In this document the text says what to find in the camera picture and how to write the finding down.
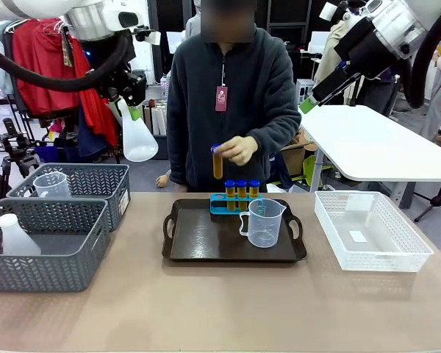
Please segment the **person's left hand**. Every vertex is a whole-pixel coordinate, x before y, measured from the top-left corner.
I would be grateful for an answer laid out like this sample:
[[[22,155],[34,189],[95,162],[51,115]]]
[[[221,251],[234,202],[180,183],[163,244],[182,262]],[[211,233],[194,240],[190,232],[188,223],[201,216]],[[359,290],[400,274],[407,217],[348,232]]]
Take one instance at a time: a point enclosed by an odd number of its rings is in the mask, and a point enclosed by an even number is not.
[[[251,137],[235,136],[215,148],[215,153],[238,166],[249,162],[252,155],[258,150],[257,141]]]

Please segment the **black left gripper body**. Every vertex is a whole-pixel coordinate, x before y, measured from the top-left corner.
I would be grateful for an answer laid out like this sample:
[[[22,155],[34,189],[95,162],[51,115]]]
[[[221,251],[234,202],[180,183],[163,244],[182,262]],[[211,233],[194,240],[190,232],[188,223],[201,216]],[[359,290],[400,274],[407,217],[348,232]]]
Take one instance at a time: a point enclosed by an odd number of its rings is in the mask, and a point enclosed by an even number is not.
[[[132,72],[128,68],[115,71],[102,83],[102,96],[108,100],[109,91],[117,91],[119,99],[128,106],[142,104],[146,100],[147,78],[144,71]]]

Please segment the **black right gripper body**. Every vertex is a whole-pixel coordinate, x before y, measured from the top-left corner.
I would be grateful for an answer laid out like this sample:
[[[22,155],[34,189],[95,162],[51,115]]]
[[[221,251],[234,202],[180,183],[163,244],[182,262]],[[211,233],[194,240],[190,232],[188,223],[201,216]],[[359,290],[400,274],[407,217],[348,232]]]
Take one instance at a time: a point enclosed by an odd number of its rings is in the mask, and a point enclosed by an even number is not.
[[[397,64],[399,59],[395,52],[378,38],[369,18],[351,16],[345,24],[349,26],[348,31],[334,47],[340,62],[345,65],[334,69],[334,79],[350,79],[354,75],[372,79]]]

